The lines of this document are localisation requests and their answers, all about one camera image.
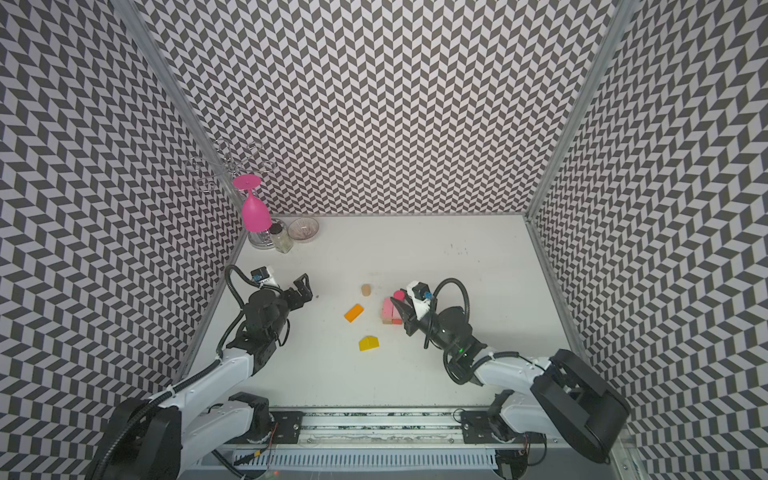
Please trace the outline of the pink rectangular block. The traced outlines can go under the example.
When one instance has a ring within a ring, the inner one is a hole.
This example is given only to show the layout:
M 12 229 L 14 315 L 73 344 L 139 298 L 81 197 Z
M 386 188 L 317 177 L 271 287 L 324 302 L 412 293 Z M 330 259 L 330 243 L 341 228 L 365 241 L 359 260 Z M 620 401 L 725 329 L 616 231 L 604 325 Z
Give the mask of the pink rectangular block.
M 382 310 L 381 310 L 381 318 L 384 319 L 393 319 L 393 304 L 391 302 L 390 298 L 385 298 L 382 304 Z

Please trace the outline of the orange rectangular block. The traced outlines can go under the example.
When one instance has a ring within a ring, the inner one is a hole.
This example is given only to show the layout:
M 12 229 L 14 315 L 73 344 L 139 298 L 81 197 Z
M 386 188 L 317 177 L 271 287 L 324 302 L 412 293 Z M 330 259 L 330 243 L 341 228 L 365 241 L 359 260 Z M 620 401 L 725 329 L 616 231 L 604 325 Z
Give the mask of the orange rectangular block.
M 354 322 L 362 313 L 364 308 L 360 304 L 354 305 L 349 311 L 344 314 L 344 318 L 347 322 Z

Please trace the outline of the yellow house-shaped block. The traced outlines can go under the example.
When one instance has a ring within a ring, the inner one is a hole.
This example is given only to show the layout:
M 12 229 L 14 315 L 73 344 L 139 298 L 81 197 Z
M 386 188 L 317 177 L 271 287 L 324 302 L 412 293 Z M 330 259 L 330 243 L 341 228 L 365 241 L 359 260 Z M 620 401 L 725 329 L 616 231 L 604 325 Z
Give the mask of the yellow house-shaped block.
M 374 350 L 380 347 L 380 341 L 375 336 L 366 336 L 358 342 L 360 352 Z

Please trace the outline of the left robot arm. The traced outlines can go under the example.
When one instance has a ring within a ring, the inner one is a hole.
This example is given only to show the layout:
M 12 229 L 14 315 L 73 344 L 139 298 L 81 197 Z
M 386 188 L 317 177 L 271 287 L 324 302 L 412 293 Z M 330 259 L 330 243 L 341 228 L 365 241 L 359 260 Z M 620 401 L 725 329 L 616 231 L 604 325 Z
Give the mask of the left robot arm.
M 86 470 L 88 479 L 176 479 L 230 440 L 271 447 L 282 421 L 267 398 L 239 392 L 284 346 L 290 312 L 314 295 L 308 275 L 283 289 L 268 267 L 245 274 L 226 267 L 225 282 L 239 311 L 216 344 L 213 361 L 198 373 L 113 412 Z

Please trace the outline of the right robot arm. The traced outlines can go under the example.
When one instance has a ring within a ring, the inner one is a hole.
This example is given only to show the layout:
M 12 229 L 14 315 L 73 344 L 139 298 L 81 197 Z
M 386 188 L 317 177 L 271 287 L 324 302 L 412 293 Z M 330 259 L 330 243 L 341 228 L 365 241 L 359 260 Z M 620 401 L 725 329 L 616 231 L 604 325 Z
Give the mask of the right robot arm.
M 477 340 L 464 310 L 436 315 L 394 298 L 406 333 L 425 334 L 442 351 L 443 367 L 457 385 L 498 387 L 488 410 L 493 435 L 502 442 L 528 433 L 561 438 L 583 457 L 605 463 L 630 416 L 625 397 L 574 352 L 529 359 Z

